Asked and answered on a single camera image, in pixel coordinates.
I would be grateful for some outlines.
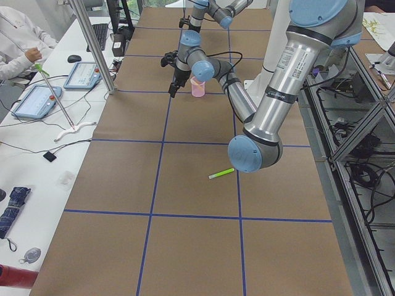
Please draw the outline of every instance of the pink cup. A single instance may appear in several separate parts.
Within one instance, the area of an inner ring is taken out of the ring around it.
[[[201,82],[196,79],[195,76],[191,78],[191,86],[192,86],[192,96],[194,97],[202,97],[205,94],[204,91],[205,82]]]

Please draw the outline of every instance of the black keyboard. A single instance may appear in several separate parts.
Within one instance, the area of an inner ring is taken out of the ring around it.
[[[92,25],[92,28],[99,41],[100,48],[103,51],[106,48],[107,32],[109,30],[108,23],[95,23]]]

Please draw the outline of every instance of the black mouse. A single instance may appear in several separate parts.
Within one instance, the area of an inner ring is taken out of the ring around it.
[[[79,55],[76,54],[72,54],[67,58],[67,61],[69,63],[75,63],[75,62],[79,62],[81,61],[81,57]]]

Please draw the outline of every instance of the white shirt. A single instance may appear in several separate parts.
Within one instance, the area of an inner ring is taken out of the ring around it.
[[[37,47],[43,63],[56,46],[56,40],[37,27],[23,13],[0,6],[0,80],[25,76],[32,72],[33,64],[25,56],[28,49]]]

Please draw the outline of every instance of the blue and white device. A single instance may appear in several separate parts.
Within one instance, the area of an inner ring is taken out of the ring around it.
[[[69,74],[64,89],[89,91],[101,79],[98,66],[94,62],[77,62]]]
[[[57,97],[61,97],[62,88],[52,87]],[[52,92],[46,85],[35,85],[20,101],[18,107],[12,112],[15,117],[43,118],[55,106],[55,98],[51,98]]]

